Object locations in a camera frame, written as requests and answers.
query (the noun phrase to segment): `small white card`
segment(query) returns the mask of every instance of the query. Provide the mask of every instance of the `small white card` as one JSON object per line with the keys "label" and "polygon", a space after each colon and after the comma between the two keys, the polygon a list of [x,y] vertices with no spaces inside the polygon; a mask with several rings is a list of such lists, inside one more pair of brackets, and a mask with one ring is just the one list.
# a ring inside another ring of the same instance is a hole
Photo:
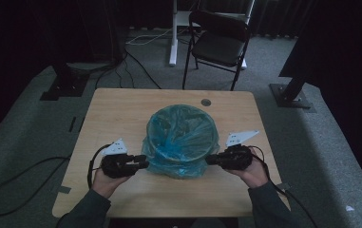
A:
{"label": "small white card", "polygon": [[124,145],[122,139],[118,139],[116,142],[111,144],[108,148],[103,151],[103,155],[115,155],[115,154],[125,154],[127,153],[127,148]]}
{"label": "small white card", "polygon": [[254,137],[257,134],[258,134],[258,130],[230,133],[230,135],[228,136],[228,140],[225,144],[227,146],[241,144],[241,143],[251,139],[252,137]]}

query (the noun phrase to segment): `black controller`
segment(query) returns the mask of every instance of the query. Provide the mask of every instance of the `black controller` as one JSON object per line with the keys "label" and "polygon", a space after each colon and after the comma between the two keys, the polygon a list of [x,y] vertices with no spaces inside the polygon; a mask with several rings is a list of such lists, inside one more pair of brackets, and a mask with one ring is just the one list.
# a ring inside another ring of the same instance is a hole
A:
{"label": "black controller", "polygon": [[206,157],[207,164],[219,165],[228,170],[245,170],[252,163],[251,149],[246,145],[231,145],[222,153]]}
{"label": "black controller", "polygon": [[133,176],[139,169],[145,169],[148,167],[149,162],[145,161],[145,159],[145,155],[106,155],[101,161],[101,168],[103,169],[105,175],[112,179]]}

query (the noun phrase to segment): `person's right hand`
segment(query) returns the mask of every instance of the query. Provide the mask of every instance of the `person's right hand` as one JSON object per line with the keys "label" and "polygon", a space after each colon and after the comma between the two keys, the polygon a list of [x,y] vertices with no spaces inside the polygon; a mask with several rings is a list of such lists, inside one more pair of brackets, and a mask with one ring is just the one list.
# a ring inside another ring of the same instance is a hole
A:
{"label": "person's right hand", "polygon": [[[250,148],[253,154],[257,154],[253,148]],[[226,170],[228,173],[239,176],[250,188],[257,188],[267,183],[266,171],[263,164],[255,157],[252,163],[245,170]]]}

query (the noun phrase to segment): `wooden table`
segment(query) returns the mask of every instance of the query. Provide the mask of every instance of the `wooden table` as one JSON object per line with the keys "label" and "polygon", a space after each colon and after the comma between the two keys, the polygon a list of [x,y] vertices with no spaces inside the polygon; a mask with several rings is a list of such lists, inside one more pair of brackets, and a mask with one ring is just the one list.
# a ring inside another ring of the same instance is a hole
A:
{"label": "wooden table", "polygon": [[[211,105],[203,106],[208,99]],[[95,91],[74,148],[53,215],[69,212],[88,191],[86,174],[94,153],[105,144],[124,139],[128,154],[141,153],[151,116],[169,105],[192,105],[207,112],[219,132],[223,151],[230,132],[259,130],[244,144],[260,147],[274,183],[280,183],[255,98],[250,92],[99,88]],[[98,156],[95,167],[102,156]],[[175,180],[139,170],[113,194],[107,216],[115,218],[246,217],[252,215],[247,186],[237,176],[210,165],[201,178]]]}

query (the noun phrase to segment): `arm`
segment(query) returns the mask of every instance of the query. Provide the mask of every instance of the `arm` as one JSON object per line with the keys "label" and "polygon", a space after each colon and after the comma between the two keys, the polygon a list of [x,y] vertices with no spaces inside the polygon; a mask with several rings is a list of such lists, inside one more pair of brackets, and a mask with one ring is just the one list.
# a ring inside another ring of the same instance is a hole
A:
{"label": "arm", "polygon": [[245,170],[227,170],[227,172],[239,176],[248,185],[257,228],[298,227],[258,159],[254,158],[252,164]]}
{"label": "arm", "polygon": [[116,188],[129,178],[111,179],[98,169],[91,189],[68,214],[60,219],[56,227],[103,227],[106,212],[110,208],[109,198]]}

